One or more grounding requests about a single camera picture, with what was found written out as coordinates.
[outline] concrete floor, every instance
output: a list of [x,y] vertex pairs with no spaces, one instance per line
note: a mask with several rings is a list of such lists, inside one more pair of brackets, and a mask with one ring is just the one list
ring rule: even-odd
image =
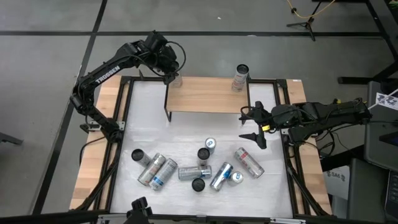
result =
[[[384,2],[371,2],[389,35],[395,37],[398,27]],[[294,4],[302,15],[310,14],[316,6],[310,1]],[[100,5],[101,0],[2,0],[0,30],[92,31]],[[297,30],[285,25],[300,21],[291,15],[285,0],[108,0],[99,31],[290,32]],[[343,3],[316,17],[313,29],[377,31],[364,4]],[[110,59],[123,43],[140,38],[144,37],[97,37],[87,71]],[[187,51],[184,75],[230,77],[238,63],[246,63],[254,78],[303,80],[307,100],[322,103],[330,103],[333,98],[366,99],[366,86],[339,85],[336,78],[371,77],[393,61],[386,43],[379,38],[317,37],[316,42],[308,37],[166,38],[182,44]],[[88,39],[0,35],[0,132],[24,139],[21,146],[0,144],[0,217],[31,211]],[[121,74],[137,75],[137,70],[123,70]],[[78,127],[82,122],[82,116],[74,113],[44,212],[68,210],[79,150],[86,139]],[[363,127],[339,133],[347,147],[363,143]],[[337,144],[336,152],[343,150]]]

